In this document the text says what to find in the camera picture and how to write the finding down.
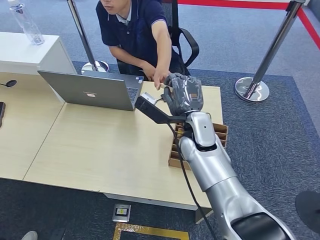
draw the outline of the man's hand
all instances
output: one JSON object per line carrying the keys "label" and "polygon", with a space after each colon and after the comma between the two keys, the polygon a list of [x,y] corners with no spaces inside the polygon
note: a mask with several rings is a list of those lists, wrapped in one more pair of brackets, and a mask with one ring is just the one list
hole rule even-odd
{"label": "man's hand", "polygon": [[165,70],[165,69],[161,69],[157,67],[155,69],[155,73],[154,74],[153,77],[153,81],[154,81],[154,86],[157,89],[159,90],[160,89],[160,84],[165,82],[165,80],[170,74],[169,71],[168,70]]}
{"label": "man's hand", "polygon": [[155,68],[147,61],[143,61],[141,66],[143,73],[148,78],[149,81],[152,81],[155,73]]}

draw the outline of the chrome stanchion base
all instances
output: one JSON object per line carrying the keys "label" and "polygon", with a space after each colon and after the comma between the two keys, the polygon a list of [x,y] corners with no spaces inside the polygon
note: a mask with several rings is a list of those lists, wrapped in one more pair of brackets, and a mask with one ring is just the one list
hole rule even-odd
{"label": "chrome stanchion base", "polygon": [[[108,73],[109,71],[109,66],[106,62],[104,62],[104,61],[95,61],[95,64],[97,65],[97,70],[99,72]],[[82,74],[84,74],[85,71],[93,71],[92,65],[90,62],[85,64],[82,67],[82,69],[81,69],[81,73]]]}
{"label": "chrome stanchion base", "polygon": [[247,92],[248,87],[251,84],[252,80],[252,77],[240,78],[235,82],[234,91],[238,97],[249,103],[260,103],[267,99],[269,96],[270,92],[269,87],[266,83],[260,81],[259,86],[257,87],[257,89],[251,98],[244,97],[244,94]]}

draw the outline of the white cabinet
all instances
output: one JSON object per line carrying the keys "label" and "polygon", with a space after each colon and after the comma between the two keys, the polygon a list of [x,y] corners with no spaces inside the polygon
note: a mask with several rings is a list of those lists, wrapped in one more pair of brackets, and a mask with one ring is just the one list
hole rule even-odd
{"label": "white cabinet", "polygon": [[37,70],[76,74],[60,36],[31,44],[24,33],[0,32],[0,72],[37,75]]}

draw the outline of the navy polo shirt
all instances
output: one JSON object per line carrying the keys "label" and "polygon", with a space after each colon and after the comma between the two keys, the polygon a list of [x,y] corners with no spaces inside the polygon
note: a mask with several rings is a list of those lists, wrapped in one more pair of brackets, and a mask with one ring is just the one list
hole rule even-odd
{"label": "navy polo shirt", "polygon": [[[134,57],[157,66],[157,43],[152,36],[152,25],[166,22],[161,0],[131,0],[131,21],[128,25],[119,22],[116,15],[109,14],[100,1],[96,11],[104,44],[119,46]],[[172,50],[172,59],[177,59],[176,56],[179,57]]]}

